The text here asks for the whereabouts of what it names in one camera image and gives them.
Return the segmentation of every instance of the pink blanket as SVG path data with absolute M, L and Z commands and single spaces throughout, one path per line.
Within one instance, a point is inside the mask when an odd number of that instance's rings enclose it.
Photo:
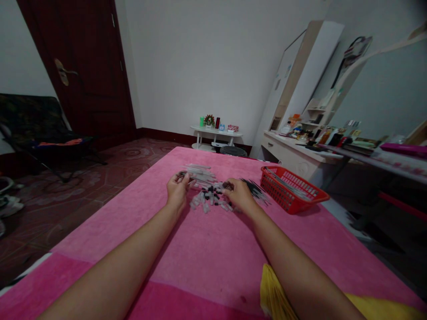
M 0 299 L 0 319 L 35 319 L 93 264 L 54 253 Z M 148 282 L 132 306 L 137 319 L 264 319 L 178 288 Z
M 183 164 L 209 165 L 219 180 L 261 178 L 263 162 L 175 148 L 108 202 L 53 251 L 96 263 L 166 203 L 165 184 Z M 266 209 L 278 226 L 344 291 L 425 305 L 323 206 L 286 214 L 274 201 Z M 262 315 L 259 285 L 267 262 L 243 215 L 211 207 L 204 214 L 187 207 L 160 255 L 150 281 L 166 284 L 217 304 Z

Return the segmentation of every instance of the red plastic basket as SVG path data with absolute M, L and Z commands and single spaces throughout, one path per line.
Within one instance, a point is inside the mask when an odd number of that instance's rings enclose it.
M 301 199 L 281 184 L 278 179 L 267 170 L 278 175 L 284 182 L 308 194 L 309 201 Z M 262 167 L 261 187 L 289 214 L 306 211 L 315 204 L 329 200 L 329 195 L 315 187 L 303 178 L 282 167 Z

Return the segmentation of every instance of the mirror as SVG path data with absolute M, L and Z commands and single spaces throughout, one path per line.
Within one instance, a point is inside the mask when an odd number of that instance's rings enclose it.
M 360 137 L 408 136 L 427 119 L 427 39 L 369 58 L 329 125 L 361 121 Z

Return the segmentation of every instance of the forearm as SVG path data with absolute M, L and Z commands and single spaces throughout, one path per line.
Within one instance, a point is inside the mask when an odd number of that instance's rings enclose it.
M 259 206 L 245 211 L 300 319 L 364 319 L 333 281 Z
M 41 316 L 41 319 L 123 319 L 179 217 L 163 207 L 107 254 Z

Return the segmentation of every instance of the hand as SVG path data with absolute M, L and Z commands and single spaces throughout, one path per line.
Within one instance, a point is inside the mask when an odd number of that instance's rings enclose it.
M 166 185 L 168 189 L 166 205 L 174 207 L 180 214 L 187 203 L 187 192 L 195 183 L 196 180 L 190 182 L 188 173 L 184 177 L 180 176 L 179 173 L 175 174 Z
M 232 190 L 224 189 L 222 193 L 244 213 L 259 207 L 254 197 L 252 197 L 246 182 L 233 178 L 228 179 L 227 182 L 230 183 Z

